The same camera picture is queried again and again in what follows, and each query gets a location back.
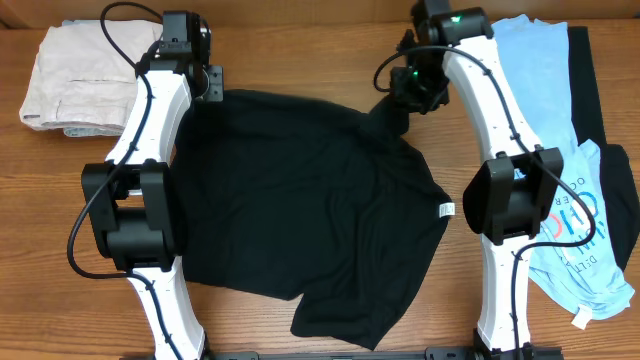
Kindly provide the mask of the black garment under pile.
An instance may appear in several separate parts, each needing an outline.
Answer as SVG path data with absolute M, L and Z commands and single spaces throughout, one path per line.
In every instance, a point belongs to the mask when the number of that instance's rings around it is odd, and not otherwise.
M 578 143 L 595 160 L 602 189 L 610 243 L 617 265 L 627 267 L 639 236 L 639 197 L 629 157 L 606 140 L 588 29 L 568 29 L 572 123 Z

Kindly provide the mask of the black t-shirt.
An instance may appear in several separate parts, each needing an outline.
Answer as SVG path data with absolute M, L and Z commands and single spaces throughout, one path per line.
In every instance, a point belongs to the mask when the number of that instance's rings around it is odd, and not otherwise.
M 449 195 L 408 114 L 249 90 L 198 103 L 171 172 L 190 282 L 297 300 L 291 331 L 375 348 L 416 297 Z

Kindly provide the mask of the light blue printed t-shirt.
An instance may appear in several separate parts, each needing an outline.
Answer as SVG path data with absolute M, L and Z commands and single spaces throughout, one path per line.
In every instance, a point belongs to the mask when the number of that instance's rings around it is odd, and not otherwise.
M 572 123 L 569 26 L 526 15 L 493 24 L 500 62 L 515 100 L 539 138 L 533 169 L 556 191 L 536 243 L 529 277 L 583 329 L 629 308 L 635 294 L 613 254 L 595 160 Z

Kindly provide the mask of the folded beige pants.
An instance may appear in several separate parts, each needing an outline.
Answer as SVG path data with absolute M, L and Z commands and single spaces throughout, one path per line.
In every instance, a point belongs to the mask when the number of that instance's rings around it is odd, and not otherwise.
M 20 120 L 34 130 L 101 129 L 120 133 L 137 95 L 133 68 L 97 20 L 48 29 L 35 57 Z

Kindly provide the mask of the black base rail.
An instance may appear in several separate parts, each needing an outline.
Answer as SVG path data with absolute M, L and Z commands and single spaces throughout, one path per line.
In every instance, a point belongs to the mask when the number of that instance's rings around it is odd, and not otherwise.
M 208 351 L 204 360 L 563 360 L 560 348 L 529 347 L 514 351 L 485 354 L 471 347 L 430 347 L 413 352 L 334 352 L 334 353 L 295 353 L 295 354 L 259 354 L 257 352 L 236 352 L 213 354 Z

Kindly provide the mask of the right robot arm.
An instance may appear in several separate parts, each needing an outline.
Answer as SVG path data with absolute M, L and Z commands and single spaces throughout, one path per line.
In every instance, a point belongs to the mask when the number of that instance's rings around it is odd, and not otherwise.
M 532 344 L 527 323 L 532 244 L 550 212 L 563 169 L 524 119 L 501 67 L 488 17 L 479 7 L 454 11 L 446 1 L 419 1 L 412 29 L 397 46 L 406 60 L 391 70 L 389 91 L 409 112 L 449 102 L 453 85 L 480 147 L 482 165 L 463 193 L 463 211 L 479 235 L 482 308 L 471 348 L 433 349 L 429 358 L 560 359 L 559 348 Z

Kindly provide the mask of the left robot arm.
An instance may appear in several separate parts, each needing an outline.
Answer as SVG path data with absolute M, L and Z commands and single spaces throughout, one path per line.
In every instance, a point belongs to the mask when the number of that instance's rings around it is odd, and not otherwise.
M 209 63 L 211 30 L 189 11 L 160 14 L 162 32 L 131 65 L 137 94 L 125 129 L 101 163 L 81 174 L 86 204 L 67 243 L 71 268 L 85 278 L 74 244 L 85 220 L 99 253 L 113 261 L 113 279 L 127 279 L 146 315 L 154 359 L 210 359 L 183 273 L 186 225 L 170 174 L 181 121 L 198 100 L 222 98 L 222 69 Z

